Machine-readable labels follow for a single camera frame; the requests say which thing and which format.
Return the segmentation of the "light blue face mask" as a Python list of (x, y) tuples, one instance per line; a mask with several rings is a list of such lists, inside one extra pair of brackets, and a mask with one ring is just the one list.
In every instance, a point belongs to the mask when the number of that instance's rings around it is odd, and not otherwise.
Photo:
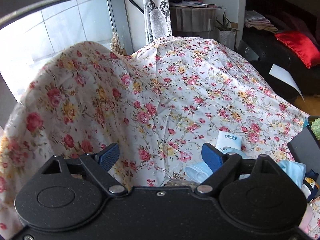
[[(222, 153), (235, 153), (240, 155), (243, 159), (249, 159), (249, 156), (244, 152), (230, 147), (223, 149)], [(192, 181), (200, 184), (208, 179), (216, 170), (218, 170), (221, 165), (222, 164), (214, 164), (215, 167), (210, 167), (206, 162), (202, 161), (200, 163), (187, 166), (184, 171)], [(306, 165), (288, 160), (281, 160), (278, 165), (300, 189), (305, 178)]]

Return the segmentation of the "floral tablecloth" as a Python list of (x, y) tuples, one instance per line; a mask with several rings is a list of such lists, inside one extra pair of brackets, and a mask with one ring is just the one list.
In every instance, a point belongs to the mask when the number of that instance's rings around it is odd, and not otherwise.
[(242, 137), (251, 158), (292, 160), (307, 114), (278, 96), (242, 56), (213, 40), (161, 38), (129, 56), (78, 43), (48, 61), (1, 139), (1, 236), (21, 229), (14, 199), (55, 154), (120, 146), (111, 174), (128, 187), (186, 179), (205, 142)]

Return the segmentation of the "navy orange folded cloth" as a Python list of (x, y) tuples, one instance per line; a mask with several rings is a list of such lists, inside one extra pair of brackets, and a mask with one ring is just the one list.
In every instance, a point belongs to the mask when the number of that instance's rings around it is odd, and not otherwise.
[(301, 191), (304, 193), (307, 202), (311, 202), (315, 199), (319, 192), (319, 185), (316, 182), (318, 176), (319, 174), (317, 172), (310, 170), (303, 180)]

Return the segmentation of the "green yarn ball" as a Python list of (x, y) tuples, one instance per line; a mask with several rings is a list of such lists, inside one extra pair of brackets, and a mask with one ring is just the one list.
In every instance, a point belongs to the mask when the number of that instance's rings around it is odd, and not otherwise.
[(320, 118), (315, 119), (311, 124), (311, 130), (316, 139), (320, 141)]

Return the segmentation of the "white paper sheet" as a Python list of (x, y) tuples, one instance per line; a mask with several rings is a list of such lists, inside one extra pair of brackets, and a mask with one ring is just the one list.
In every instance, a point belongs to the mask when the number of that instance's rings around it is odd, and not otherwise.
[(269, 74), (275, 77), (276, 79), (284, 82), (285, 84), (291, 86), (293, 89), (295, 89), (298, 92), (302, 100), (305, 101), (304, 96), (301, 93), (298, 85), (296, 84), (293, 77), (287, 70), (285, 70), (284, 68), (281, 68), (276, 64), (272, 64)]

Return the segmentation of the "white potted plant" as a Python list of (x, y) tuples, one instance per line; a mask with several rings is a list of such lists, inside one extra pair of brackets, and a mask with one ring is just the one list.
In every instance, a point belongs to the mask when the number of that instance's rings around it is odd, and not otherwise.
[(222, 21), (216, 18), (217, 41), (231, 50), (236, 49), (236, 37), (240, 30), (237, 28), (237, 23), (232, 23), (227, 15), (226, 8), (224, 9)]

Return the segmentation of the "red satin cushion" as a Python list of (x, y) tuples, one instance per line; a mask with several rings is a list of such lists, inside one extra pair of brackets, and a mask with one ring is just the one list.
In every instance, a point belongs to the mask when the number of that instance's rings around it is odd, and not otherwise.
[(303, 62), (306, 68), (310, 69), (319, 65), (319, 49), (303, 33), (295, 30), (287, 30), (274, 35), (276, 39), (291, 49)]

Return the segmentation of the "folded towels stack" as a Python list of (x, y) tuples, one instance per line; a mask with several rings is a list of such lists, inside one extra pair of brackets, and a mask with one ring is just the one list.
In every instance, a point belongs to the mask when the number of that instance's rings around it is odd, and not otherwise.
[(272, 33), (276, 33), (278, 31), (278, 29), (271, 23), (270, 20), (254, 10), (245, 11), (244, 25), (247, 28), (255, 28)]

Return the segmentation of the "black leather sofa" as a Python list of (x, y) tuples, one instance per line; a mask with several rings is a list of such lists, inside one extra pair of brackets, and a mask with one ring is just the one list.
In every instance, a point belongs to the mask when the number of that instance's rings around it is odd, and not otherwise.
[[(246, 0), (246, 10), (265, 16), (280, 31), (298, 31), (319, 48), (319, 17), (285, 0)], [(244, 27), (238, 53), (244, 57), (282, 98), (293, 102), (299, 93), (269, 74), (273, 64), (293, 77), (303, 95), (319, 95), (319, 64), (308, 68), (274, 33)]]

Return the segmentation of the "patterned grey curtain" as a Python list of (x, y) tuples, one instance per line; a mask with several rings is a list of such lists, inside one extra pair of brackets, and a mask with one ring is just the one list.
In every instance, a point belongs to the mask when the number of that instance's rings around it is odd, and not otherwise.
[(143, 0), (146, 44), (172, 36), (169, 0)]

